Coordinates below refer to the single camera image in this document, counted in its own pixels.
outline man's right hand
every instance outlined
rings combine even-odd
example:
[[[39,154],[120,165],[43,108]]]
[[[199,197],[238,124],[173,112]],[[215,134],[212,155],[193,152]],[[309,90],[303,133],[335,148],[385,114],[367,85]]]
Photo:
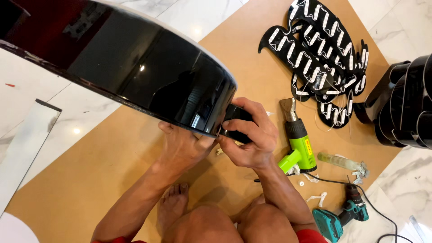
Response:
[[[237,146],[231,138],[219,136],[218,142],[224,153],[235,165],[252,169],[263,169],[269,163],[275,163],[273,150],[276,147],[278,131],[262,104],[244,97],[233,99],[232,103],[249,112],[254,122],[233,119],[225,121],[222,124],[223,129],[244,133],[252,142]]]

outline cordless drill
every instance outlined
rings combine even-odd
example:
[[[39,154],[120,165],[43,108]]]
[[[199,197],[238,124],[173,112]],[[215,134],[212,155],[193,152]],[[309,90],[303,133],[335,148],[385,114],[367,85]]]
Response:
[[[366,221],[369,219],[366,204],[363,202],[357,187],[354,185],[345,186],[346,201],[343,204],[343,211],[336,215],[328,210],[314,209],[312,214],[321,234],[336,243],[343,234],[342,227],[352,219]]]
[[[295,113],[295,99],[282,99],[279,101],[285,115],[285,132],[291,145],[291,150],[278,163],[286,174],[295,164],[299,165],[300,172],[312,172],[317,169],[314,152],[309,141],[308,132],[303,121]]]

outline person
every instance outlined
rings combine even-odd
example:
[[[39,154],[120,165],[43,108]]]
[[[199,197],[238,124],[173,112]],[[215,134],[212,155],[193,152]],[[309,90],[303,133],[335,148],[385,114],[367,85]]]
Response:
[[[275,162],[272,152],[278,131],[263,106],[243,97],[232,103],[249,112],[254,122],[233,119],[222,127],[246,134],[251,143],[237,146],[225,136],[198,139],[189,130],[161,121],[158,127],[165,133],[162,154],[103,217],[92,242],[131,242],[159,202],[163,243],[325,243],[306,202]],[[172,185],[217,143],[236,166],[256,172],[264,192],[239,214],[237,228],[215,206],[202,205],[187,212],[188,185]]]

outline red shorts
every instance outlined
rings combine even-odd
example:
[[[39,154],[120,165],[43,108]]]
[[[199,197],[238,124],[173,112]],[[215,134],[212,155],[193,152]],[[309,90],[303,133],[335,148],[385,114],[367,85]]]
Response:
[[[324,237],[315,230],[300,230],[297,233],[297,237],[299,238],[299,243],[327,243]],[[129,243],[123,237],[115,239],[111,243]],[[144,241],[134,241],[132,243],[146,243]]]

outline forearm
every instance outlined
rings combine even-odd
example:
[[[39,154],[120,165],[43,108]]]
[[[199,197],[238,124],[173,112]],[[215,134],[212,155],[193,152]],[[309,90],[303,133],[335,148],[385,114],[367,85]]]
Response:
[[[264,168],[255,169],[255,172],[260,178],[266,202],[284,212],[295,231],[303,228],[318,231],[308,205],[274,161]]]
[[[103,217],[93,233],[92,241],[111,241],[118,237],[132,240],[164,191],[174,183],[183,170],[167,168],[156,161],[129,188]]]

